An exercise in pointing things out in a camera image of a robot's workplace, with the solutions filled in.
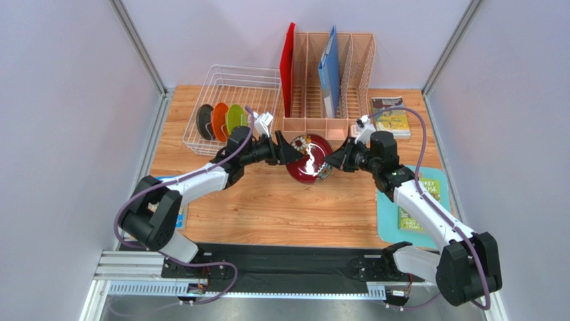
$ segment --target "wooden table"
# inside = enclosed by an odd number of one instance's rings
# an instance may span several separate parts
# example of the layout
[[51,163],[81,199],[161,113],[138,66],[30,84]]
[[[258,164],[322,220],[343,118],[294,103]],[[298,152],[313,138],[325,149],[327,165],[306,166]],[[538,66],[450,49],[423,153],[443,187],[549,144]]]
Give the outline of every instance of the wooden table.
[[[151,169],[153,176],[180,175],[207,163],[182,136],[200,86],[178,86]],[[423,166],[441,168],[428,113],[419,90],[370,89],[368,97],[402,96],[407,107],[427,122]],[[409,140],[398,140],[400,161],[415,165],[421,147],[421,126],[408,116]],[[280,129],[281,122],[275,123]],[[328,247],[386,247],[377,235],[376,188],[369,173],[333,170],[317,185],[297,183],[285,167],[254,164],[233,187],[206,195],[188,206],[183,234],[196,242],[301,245]]]

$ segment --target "orange plate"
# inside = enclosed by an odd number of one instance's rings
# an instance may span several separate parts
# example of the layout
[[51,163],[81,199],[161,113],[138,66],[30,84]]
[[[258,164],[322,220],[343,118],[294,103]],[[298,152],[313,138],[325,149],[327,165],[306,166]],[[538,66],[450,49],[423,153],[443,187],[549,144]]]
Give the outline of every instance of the orange plate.
[[215,137],[220,142],[227,142],[229,134],[227,133],[227,126],[225,125],[225,115],[229,107],[223,102],[218,103],[212,112],[212,129]]

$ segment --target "dish rack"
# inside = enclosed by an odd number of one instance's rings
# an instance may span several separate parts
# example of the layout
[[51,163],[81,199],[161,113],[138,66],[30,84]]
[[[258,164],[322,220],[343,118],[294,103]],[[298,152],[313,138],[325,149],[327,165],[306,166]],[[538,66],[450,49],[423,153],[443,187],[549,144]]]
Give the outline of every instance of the dish rack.
[[295,33],[291,117],[283,118],[283,136],[292,140],[302,134],[318,134],[333,147],[340,146],[349,126],[369,114],[370,75],[376,56],[373,33],[338,33],[341,99],[336,118],[326,118],[318,65],[328,33]]
[[222,147],[225,147],[225,143],[206,140],[198,133],[196,114],[200,106],[209,104],[214,107],[218,102],[225,102],[228,106],[232,104],[238,104],[242,108],[249,106],[259,114],[270,112],[275,115],[281,99],[279,69],[213,65],[196,99],[182,141],[196,154],[215,156]]

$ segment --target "green book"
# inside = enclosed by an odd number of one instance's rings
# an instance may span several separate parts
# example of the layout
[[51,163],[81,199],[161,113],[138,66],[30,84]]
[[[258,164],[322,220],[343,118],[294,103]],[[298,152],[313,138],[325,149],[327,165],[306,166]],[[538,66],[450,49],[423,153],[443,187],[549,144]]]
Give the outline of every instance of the green book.
[[[423,184],[423,187],[432,195],[436,201],[442,202],[442,194],[440,189],[440,181],[437,179],[425,179],[420,178],[419,181]],[[424,233],[425,231],[419,225],[419,223],[411,217],[411,215],[401,207],[398,207],[398,228],[406,231]]]

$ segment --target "dark red plate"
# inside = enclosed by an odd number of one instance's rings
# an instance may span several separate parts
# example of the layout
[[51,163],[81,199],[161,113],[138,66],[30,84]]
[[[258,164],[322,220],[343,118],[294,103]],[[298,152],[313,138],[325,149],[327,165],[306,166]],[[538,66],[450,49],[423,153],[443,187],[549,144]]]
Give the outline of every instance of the dark red plate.
[[305,154],[302,159],[286,165],[289,174],[299,183],[317,184],[333,171],[324,162],[324,158],[333,153],[333,148],[323,137],[316,134],[301,135],[291,145]]

